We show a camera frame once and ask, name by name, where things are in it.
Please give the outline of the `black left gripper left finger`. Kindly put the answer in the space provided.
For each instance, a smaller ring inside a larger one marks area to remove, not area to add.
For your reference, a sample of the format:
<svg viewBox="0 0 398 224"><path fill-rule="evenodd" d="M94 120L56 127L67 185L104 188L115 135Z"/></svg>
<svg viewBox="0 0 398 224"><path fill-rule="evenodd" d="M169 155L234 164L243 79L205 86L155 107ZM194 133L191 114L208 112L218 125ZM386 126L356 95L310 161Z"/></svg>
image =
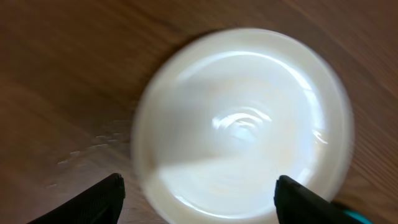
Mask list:
<svg viewBox="0 0 398 224"><path fill-rule="evenodd" d="M125 196L124 179L113 173L29 224L117 224Z"/></svg>

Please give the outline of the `white plate with orange streak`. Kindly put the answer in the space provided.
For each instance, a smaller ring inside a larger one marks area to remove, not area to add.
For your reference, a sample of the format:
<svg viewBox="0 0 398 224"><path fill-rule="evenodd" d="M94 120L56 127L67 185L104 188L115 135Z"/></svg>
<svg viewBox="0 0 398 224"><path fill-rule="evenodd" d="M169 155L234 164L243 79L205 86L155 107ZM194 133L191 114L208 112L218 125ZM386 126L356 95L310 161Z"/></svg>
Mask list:
<svg viewBox="0 0 398 224"><path fill-rule="evenodd" d="M169 223L276 223L277 179L332 200L353 135L347 93L321 56L278 32L229 29L155 73L136 109L132 162Z"/></svg>

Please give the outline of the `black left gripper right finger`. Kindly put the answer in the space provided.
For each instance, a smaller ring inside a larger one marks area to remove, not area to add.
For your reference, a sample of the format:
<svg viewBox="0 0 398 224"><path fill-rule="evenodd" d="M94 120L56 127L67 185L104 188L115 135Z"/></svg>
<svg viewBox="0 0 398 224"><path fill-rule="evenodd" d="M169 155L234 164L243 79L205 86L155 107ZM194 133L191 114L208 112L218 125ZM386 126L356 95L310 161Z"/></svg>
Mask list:
<svg viewBox="0 0 398 224"><path fill-rule="evenodd" d="M361 224L335 204L287 175L276 181L274 205L280 224Z"/></svg>

